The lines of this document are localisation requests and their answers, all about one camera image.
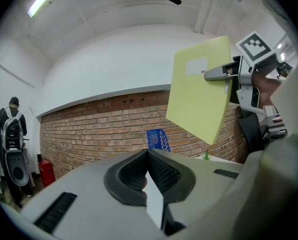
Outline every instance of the brick wall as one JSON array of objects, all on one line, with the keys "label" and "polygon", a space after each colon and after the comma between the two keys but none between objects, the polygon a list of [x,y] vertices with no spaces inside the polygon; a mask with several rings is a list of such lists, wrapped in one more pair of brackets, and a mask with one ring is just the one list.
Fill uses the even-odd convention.
[{"label": "brick wall", "polygon": [[40,150],[54,165],[56,178],[80,165],[112,154],[146,148],[146,131],[164,129],[173,153],[196,157],[207,149],[216,157],[243,163],[246,143],[230,104],[217,142],[209,146],[165,118],[169,91],[117,96],[45,115]]}]

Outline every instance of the white ceiling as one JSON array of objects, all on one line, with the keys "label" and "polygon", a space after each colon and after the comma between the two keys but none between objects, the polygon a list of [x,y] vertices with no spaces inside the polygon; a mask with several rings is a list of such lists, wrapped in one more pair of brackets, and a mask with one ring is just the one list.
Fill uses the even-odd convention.
[{"label": "white ceiling", "polygon": [[[32,1],[16,0],[22,34],[52,63],[79,44],[118,28],[172,24],[194,29],[202,2],[182,0],[181,5],[175,5],[167,0],[48,0],[31,19],[26,11]],[[261,0],[216,0],[205,31],[237,41],[241,29],[252,27],[259,8],[262,10]]]}]

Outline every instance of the black chair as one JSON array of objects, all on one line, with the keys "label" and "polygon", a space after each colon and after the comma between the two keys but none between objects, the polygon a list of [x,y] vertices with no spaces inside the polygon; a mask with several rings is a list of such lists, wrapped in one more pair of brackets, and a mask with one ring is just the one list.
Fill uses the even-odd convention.
[{"label": "black chair", "polygon": [[270,132],[267,125],[260,126],[256,113],[249,112],[238,107],[240,117],[238,124],[247,141],[248,154],[260,151],[270,142]]}]

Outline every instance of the red object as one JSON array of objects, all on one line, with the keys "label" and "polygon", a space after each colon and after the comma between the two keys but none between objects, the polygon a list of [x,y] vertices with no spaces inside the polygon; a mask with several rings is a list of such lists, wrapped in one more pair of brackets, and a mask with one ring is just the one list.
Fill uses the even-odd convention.
[{"label": "red object", "polygon": [[55,181],[52,163],[47,160],[39,162],[39,171],[42,180],[42,184],[46,187]]}]

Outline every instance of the white label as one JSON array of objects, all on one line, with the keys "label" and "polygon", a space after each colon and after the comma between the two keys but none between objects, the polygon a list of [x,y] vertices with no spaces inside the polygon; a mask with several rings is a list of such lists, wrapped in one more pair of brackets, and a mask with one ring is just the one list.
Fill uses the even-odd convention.
[{"label": "white label", "polygon": [[208,70],[208,58],[197,58],[187,62],[186,75],[200,75]]}]

